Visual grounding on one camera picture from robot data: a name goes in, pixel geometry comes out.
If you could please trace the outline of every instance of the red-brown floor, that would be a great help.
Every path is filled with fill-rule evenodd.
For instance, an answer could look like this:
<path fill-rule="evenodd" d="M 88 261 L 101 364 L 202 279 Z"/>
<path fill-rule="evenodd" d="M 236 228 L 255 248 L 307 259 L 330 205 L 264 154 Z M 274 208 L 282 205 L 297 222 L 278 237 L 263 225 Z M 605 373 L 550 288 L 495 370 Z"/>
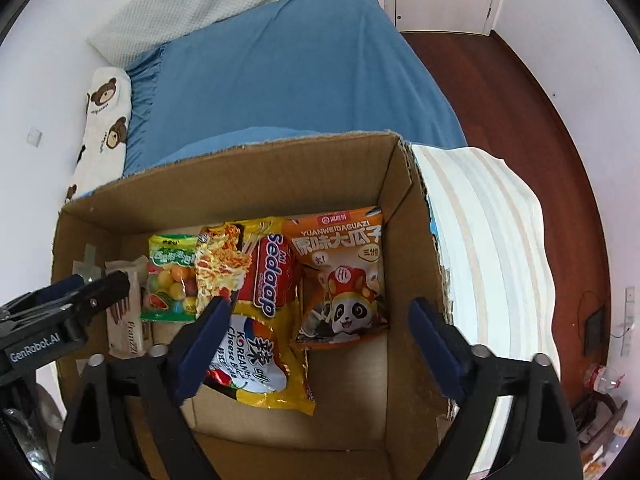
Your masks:
<path fill-rule="evenodd" d="M 607 348 L 584 357 L 584 321 L 610 312 L 604 234 L 580 156 L 555 108 L 498 36 L 411 33 L 405 39 L 449 99 L 470 146 L 503 158 L 534 191 L 556 285 L 553 334 L 570 404 Z"/>

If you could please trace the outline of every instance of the striped cloth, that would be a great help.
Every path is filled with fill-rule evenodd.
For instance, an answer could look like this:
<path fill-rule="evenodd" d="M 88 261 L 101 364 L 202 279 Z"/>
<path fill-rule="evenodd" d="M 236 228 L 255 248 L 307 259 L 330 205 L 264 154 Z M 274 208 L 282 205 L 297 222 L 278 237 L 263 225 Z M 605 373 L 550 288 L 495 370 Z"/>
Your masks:
<path fill-rule="evenodd" d="M 544 352 L 559 375 L 551 334 L 556 290 L 537 197 L 483 150 L 412 147 L 440 251 L 447 320 L 497 356 L 528 361 Z M 473 472 L 491 466 L 510 405 L 510 398 L 498 400 Z"/>

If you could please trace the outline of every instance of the bear print pillow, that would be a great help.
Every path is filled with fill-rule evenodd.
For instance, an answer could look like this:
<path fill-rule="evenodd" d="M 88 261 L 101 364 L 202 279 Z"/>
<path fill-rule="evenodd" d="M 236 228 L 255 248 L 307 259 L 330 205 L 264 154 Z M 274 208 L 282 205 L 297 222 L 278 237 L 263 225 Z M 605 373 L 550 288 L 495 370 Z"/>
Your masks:
<path fill-rule="evenodd" d="M 131 118 L 129 76 L 119 68 L 99 68 L 86 97 L 84 137 L 66 200 L 120 178 L 124 170 Z"/>

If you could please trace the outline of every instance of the blue bed sheet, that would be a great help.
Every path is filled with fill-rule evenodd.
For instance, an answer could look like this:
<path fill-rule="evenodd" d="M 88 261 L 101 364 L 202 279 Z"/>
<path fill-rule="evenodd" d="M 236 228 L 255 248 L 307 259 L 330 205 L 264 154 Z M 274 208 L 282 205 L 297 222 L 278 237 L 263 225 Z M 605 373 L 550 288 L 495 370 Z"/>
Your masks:
<path fill-rule="evenodd" d="M 187 145 L 198 155 L 296 132 L 393 130 L 466 146 L 449 102 L 377 0 L 265 4 L 149 50 L 127 73 L 125 174 L 177 160 Z"/>

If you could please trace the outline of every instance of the light switch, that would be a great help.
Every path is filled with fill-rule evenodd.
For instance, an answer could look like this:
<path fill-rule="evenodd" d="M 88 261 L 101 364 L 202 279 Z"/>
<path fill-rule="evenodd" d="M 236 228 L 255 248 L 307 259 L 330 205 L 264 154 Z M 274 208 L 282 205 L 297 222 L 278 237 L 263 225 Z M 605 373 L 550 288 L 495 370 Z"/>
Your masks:
<path fill-rule="evenodd" d="M 27 135 L 28 144 L 37 148 L 40 144 L 41 139 L 42 132 L 40 130 L 36 130 L 36 128 L 32 128 L 31 130 L 29 130 L 29 134 Z"/>

